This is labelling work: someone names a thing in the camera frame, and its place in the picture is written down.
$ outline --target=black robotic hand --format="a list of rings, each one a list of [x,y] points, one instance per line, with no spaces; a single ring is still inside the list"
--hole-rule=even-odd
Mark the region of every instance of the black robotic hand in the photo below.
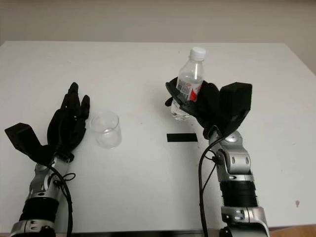
[[[70,153],[83,139],[89,109],[89,96],[85,95],[80,105],[78,84],[73,82],[60,109],[55,112],[49,123],[48,144],[62,153]]]
[[[47,130],[47,145],[42,146],[33,129],[18,123],[5,130],[14,147],[33,161],[49,165],[54,154],[71,162],[71,151],[79,145],[85,134],[85,120],[89,117],[90,98],[85,95],[80,104],[78,85],[73,82]]]
[[[187,101],[176,88],[177,78],[166,83],[172,96],[166,102],[171,106],[174,99],[180,109],[194,116],[204,128],[203,135],[209,139],[214,129],[226,137],[240,126],[251,107],[252,85],[235,82],[226,85],[219,91],[216,85],[203,81],[197,101]]]

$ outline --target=white bottle cap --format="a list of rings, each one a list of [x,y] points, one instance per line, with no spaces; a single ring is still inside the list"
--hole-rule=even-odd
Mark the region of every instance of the white bottle cap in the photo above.
[[[201,47],[193,47],[190,51],[190,59],[195,61],[203,61],[205,59],[206,51]]]

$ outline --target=cup rim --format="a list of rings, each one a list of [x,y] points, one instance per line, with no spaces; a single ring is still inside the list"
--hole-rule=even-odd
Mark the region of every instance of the cup rim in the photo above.
[[[98,130],[96,130],[96,129],[93,128],[92,122],[93,122],[93,120],[95,120],[99,115],[104,114],[104,113],[111,113],[111,114],[113,114],[113,115],[115,116],[115,118],[117,119],[117,122],[116,122],[116,125],[115,125],[114,127],[106,128],[106,129],[104,129],[104,130],[102,130],[102,131],[98,131]],[[95,131],[95,132],[97,132],[97,133],[105,133],[105,131],[106,131],[106,130],[109,130],[109,129],[115,130],[118,126],[119,126],[119,116],[118,116],[116,113],[114,113],[113,111],[110,111],[110,110],[101,111],[101,112],[96,113],[96,114],[90,119],[90,121],[89,121],[89,127],[90,127],[90,129],[92,129],[93,131]]]

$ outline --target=white wall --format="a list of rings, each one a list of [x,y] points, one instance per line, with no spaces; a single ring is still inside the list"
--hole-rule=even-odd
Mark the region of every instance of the white wall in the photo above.
[[[6,40],[284,42],[316,73],[316,1],[5,0]]]

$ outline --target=robotic arm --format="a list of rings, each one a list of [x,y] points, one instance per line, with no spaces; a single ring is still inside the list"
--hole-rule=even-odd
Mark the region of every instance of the robotic arm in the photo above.
[[[74,82],[65,95],[47,131],[48,144],[42,146],[32,128],[18,123],[5,130],[14,147],[35,161],[35,177],[25,201],[22,215],[13,225],[10,237],[54,237],[54,221],[62,194],[68,203],[67,236],[72,232],[72,201],[66,181],[74,160],[71,151],[83,139],[85,120],[89,117],[90,98],[80,104],[78,85]]]
[[[194,116],[204,128],[209,147],[204,151],[198,166],[200,214],[204,236],[208,236],[203,205],[201,167],[208,151],[213,158],[222,191],[222,220],[227,226],[220,237],[270,237],[262,207],[258,206],[251,161],[237,131],[251,107],[252,85],[235,82],[219,91],[214,84],[203,82],[197,101],[186,101],[176,89],[177,78],[166,83],[171,94],[165,105],[175,99],[180,108]]]

